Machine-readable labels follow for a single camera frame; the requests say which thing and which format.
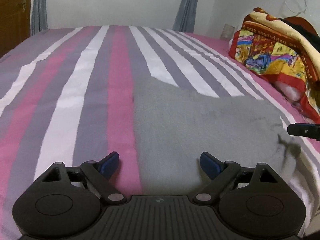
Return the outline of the grey pants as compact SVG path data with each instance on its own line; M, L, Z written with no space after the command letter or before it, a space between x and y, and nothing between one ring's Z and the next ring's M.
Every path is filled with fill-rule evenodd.
M133 102L144 194L194 194L204 187L203 152L243 167L267 163L285 182L293 177L301 148L266 100L212 98L149 77L135 85Z

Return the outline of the white pillow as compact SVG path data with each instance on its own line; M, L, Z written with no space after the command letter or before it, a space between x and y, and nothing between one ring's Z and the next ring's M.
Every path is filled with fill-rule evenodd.
M298 89L283 82L276 81L273 85L285 96L285 98L287 98L287 100L289 100L289 102L298 102L302 97L302 93Z

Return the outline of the pink striped bed sheet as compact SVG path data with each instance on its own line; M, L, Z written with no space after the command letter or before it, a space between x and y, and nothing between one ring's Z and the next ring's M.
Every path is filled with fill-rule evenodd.
M203 37L147 27L92 26L30 37L1 59L1 239L303 239L319 219L319 142L293 177L241 183L213 203L144 194L134 129L135 85L153 77L212 98L252 96L303 117L269 83ZM41 179L119 154L109 182L125 203L44 202Z

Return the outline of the black cloth on pillows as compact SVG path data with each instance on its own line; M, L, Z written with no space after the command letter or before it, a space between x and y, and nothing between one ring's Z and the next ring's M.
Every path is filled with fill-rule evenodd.
M283 22L285 22L286 24L288 24L289 26L291 26L296 31L298 31L300 34L302 34L315 48L319 47L319 36L318 35L314 35L314 34L308 32L307 30L305 30L301 25L292 24L292 23L284 20L284 18L281 18L281 20Z

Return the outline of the colourful red yellow pillow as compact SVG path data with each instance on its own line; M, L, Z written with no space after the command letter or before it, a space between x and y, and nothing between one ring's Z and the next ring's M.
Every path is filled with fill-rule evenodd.
M296 95L285 96L300 105L301 111L319 123L319 92L311 83L304 55L287 36L267 26L245 21L234 34L230 57L262 79L280 87L292 87Z

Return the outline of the red wooden headboard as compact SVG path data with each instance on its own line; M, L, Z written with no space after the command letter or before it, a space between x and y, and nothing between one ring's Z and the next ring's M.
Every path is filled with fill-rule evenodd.
M295 25L301 25L305 30L307 30L308 32L314 34L314 35L318 35L317 31L315 30L315 28L311 25L311 23L309 23L306 19L299 17L299 16L291 16L291 17L286 17L284 18L284 20L295 24Z

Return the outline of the cream red folded blanket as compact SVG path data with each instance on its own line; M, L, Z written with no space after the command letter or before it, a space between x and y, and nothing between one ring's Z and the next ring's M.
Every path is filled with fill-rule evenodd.
M282 43L304 57L307 79L311 87L319 90L319 47L315 48L302 34L281 20L257 7L245 16L243 23L256 23L271 32L267 38Z

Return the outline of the grey curtain right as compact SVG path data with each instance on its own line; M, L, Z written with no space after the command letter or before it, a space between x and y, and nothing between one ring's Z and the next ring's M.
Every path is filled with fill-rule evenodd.
M174 31L192 33L195 27L198 0L181 0L173 25Z

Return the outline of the grey curtain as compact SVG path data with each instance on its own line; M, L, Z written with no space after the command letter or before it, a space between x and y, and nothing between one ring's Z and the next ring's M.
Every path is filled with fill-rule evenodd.
M195 27L198 0L181 0L173 25L174 31L192 33Z
M34 0L30 23L31 35L35 35L47 29L47 0Z

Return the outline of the grey curtain left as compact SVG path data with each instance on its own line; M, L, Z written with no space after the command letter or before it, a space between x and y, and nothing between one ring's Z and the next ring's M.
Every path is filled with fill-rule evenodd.
M47 0L34 0L30 23L31 35L35 35L47 29Z

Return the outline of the brown wooden wardrobe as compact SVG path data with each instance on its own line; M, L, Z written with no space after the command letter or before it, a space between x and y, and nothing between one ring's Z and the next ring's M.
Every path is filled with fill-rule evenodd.
M1 56L30 37L31 0L1 0Z

